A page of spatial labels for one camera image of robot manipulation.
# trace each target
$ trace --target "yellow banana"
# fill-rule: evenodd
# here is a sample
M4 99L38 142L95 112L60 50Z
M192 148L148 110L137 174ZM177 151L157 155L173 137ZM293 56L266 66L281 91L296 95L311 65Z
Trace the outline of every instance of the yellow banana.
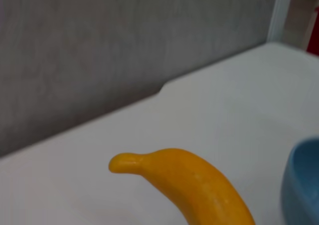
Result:
M182 149L124 153L109 163L113 173L138 174L167 196L189 225L254 225L245 203L226 177Z

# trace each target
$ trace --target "blue bowl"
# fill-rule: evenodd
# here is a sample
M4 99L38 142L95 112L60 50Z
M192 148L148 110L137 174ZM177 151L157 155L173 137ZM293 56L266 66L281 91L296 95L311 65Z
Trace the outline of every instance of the blue bowl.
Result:
M288 225L319 225L319 138L306 140L291 151L281 204Z

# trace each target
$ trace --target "red object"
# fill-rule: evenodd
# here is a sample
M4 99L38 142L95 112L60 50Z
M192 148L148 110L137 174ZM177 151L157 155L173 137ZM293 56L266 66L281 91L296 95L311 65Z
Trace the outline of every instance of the red object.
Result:
M307 52L319 55L319 14L317 15L313 32L310 37Z

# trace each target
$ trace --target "white table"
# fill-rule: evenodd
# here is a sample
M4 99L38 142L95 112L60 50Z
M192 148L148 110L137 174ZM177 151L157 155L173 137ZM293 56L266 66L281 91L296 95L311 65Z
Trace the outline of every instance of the white table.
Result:
M121 152L184 148L219 168L256 224L283 224L289 151L319 133L319 59L267 44L168 83L147 100L0 160L2 225L185 225Z

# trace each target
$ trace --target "gray wall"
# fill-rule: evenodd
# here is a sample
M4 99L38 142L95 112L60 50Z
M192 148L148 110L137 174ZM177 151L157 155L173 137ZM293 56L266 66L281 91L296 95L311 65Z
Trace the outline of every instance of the gray wall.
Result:
M265 42L274 1L2 0L0 155Z

